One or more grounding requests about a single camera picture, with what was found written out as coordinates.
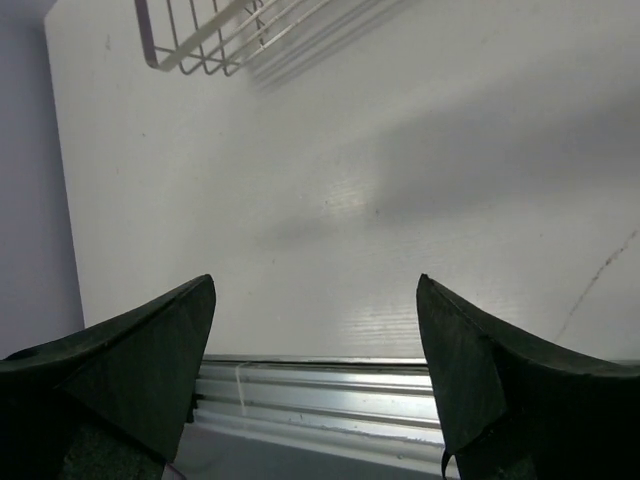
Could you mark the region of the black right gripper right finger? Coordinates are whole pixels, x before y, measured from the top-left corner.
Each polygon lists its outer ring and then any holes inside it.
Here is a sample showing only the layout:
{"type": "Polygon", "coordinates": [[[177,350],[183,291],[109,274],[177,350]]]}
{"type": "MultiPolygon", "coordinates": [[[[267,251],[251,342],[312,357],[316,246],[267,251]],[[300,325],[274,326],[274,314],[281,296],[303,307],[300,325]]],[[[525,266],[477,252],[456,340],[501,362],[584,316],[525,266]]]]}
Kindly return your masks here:
{"type": "Polygon", "coordinates": [[[639,369],[500,320],[427,275],[416,291],[445,462],[464,479],[635,479],[639,369]]]}

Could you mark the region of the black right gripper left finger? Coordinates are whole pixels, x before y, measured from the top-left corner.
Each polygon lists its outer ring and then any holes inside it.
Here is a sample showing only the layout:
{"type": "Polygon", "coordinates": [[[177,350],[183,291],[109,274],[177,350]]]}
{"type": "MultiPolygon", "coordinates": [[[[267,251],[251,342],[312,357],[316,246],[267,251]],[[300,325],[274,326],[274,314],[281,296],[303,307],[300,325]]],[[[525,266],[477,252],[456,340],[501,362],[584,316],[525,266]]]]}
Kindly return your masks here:
{"type": "Polygon", "coordinates": [[[214,281],[1,362],[5,479],[159,479],[195,407],[214,281]]]}

